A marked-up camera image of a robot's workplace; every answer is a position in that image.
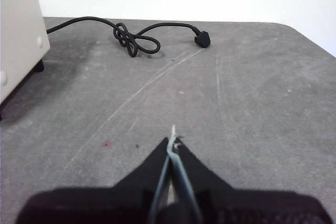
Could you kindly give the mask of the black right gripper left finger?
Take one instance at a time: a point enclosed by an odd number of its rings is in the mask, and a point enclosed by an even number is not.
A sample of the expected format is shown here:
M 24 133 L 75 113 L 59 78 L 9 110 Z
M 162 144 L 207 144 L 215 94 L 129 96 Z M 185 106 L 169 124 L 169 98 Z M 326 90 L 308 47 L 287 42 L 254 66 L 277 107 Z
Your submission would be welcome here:
M 31 196 L 16 223 L 145 223 L 166 160 L 164 138 L 112 187 L 67 187 Z

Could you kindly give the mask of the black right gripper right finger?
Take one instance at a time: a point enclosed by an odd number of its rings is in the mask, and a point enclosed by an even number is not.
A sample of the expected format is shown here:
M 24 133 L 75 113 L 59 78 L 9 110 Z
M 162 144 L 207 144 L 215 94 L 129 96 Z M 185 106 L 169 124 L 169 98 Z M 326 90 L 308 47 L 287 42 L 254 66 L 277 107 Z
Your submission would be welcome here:
M 234 188 L 207 168 L 183 143 L 174 145 L 204 223 L 328 223 L 316 198 L 294 191 Z

